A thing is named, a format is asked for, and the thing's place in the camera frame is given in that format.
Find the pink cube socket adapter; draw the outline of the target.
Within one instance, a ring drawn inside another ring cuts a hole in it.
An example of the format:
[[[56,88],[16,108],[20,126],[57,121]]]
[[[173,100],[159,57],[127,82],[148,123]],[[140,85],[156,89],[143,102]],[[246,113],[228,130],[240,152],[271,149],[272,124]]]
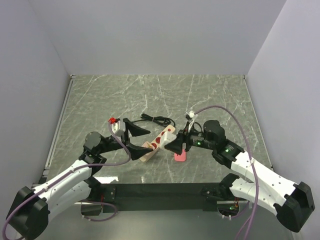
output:
[[[149,149],[152,149],[154,152],[157,150],[157,144],[156,143],[154,143],[154,142],[148,142],[148,141],[146,141],[143,145],[142,145],[142,147],[144,147],[144,148],[149,148]]]

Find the beige power strip red sockets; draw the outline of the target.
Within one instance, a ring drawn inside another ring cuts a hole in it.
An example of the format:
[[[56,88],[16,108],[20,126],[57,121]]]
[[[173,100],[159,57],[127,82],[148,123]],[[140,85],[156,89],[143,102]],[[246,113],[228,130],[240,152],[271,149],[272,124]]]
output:
[[[148,160],[150,160],[160,149],[160,143],[161,143],[161,138],[162,136],[166,133],[174,133],[176,130],[176,128],[169,124],[167,127],[165,127],[161,133],[159,133],[156,138],[154,140],[152,140],[151,142],[146,141],[143,143],[142,147],[144,148],[148,148],[148,149],[152,149],[151,152],[146,153],[145,155],[143,155],[142,157],[139,158],[139,160],[141,162],[147,162]]]

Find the white cube socket adapter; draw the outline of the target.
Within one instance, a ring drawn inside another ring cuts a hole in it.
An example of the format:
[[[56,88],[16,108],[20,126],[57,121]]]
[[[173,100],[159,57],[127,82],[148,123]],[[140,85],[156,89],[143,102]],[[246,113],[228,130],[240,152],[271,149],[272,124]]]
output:
[[[177,135],[170,132],[170,131],[165,131],[164,134],[160,137],[160,142],[159,142],[159,147],[163,149],[165,145],[171,143],[177,138]]]

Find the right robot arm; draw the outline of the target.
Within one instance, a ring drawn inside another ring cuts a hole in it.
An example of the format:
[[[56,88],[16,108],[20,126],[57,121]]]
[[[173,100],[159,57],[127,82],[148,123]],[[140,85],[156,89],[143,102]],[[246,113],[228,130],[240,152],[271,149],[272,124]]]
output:
[[[166,131],[160,146],[177,155],[191,147],[211,150],[212,157],[234,173],[221,182],[222,198],[234,197],[256,203],[273,213],[288,230],[298,233],[315,210],[312,190],[305,182],[296,183],[267,168],[236,143],[228,140],[217,120],[208,120],[198,132],[188,122],[177,134]]]

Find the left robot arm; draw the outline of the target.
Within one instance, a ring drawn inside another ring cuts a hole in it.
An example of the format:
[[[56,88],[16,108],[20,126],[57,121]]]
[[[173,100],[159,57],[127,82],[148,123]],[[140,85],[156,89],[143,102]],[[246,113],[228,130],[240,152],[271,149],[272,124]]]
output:
[[[103,153],[124,149],[130,161],[153,151],[130,142],[130,137],[148,135],[150,131],[127,118],[110,118],[108,129],[111,133],[108,137],[96,131],[88,133],[82,154],[69,168],[35,188],[25,186],[17,192],[2,228],[3,239],[8,239],[6,230],[11,226],[23,239],[34,240],[51,219],[74,203],[96,200],[100,188],[94,185],[97,181],[93,176],[108,166]]]

